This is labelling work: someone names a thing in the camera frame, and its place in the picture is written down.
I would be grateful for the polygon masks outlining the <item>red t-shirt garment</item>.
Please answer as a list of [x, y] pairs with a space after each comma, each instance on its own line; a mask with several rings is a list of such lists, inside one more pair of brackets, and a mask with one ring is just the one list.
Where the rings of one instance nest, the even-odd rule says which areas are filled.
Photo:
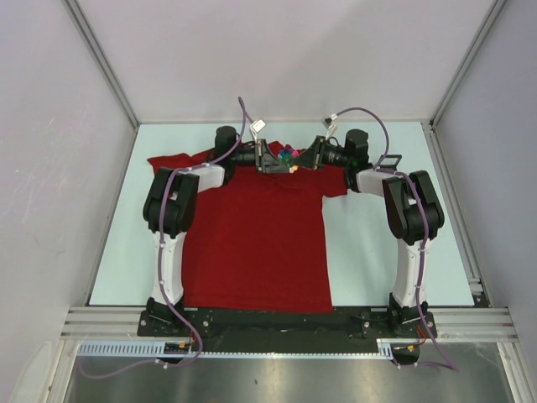
[[336, 167], [261, 174], [238, 166], [230, 182], [199, 193], [181, 240], [165, 238], [153, 296], [159, 303], [330, 313], [323, 201], [345, 196]]

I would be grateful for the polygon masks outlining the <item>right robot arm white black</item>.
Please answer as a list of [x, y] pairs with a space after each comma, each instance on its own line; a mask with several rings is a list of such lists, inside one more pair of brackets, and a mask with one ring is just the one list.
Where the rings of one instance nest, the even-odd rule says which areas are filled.
[[426, 265], [445, 215], [427, 171], [405, 174], [396, 165], [375, 167], [368, 149], [368, 133], [352, 129], [344, 145], [317, 136], [308, 149], [294, 152], [289, 163], [308, 170], [341, 168], [347, 189], [383, 198], [388, 227], [398, 240], [396, 279], [383, 322], [393, 335], [406, 337], [427, 324]]

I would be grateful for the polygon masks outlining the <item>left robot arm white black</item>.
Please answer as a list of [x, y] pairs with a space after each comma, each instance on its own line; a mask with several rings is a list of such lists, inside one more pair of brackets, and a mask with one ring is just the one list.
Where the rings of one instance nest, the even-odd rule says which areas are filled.
[[247, 147], [231, 126], [216, 130], [213, 160], [187, 168], [158, 169], [143, 206], [143, 219], [154, 235], [156, 274], [146, 311], [156, 325], [174, 336], [184, 329], [185, 314], [175, 309], [184, 295], [181, 279], [185, 236], [195, 217], [198, 194], [226, 185], [235, 168], [252, 166], [258, 173], [288, 174], [298, 167], [286, 161], [296, 153], [273, 154], [265, 139]]

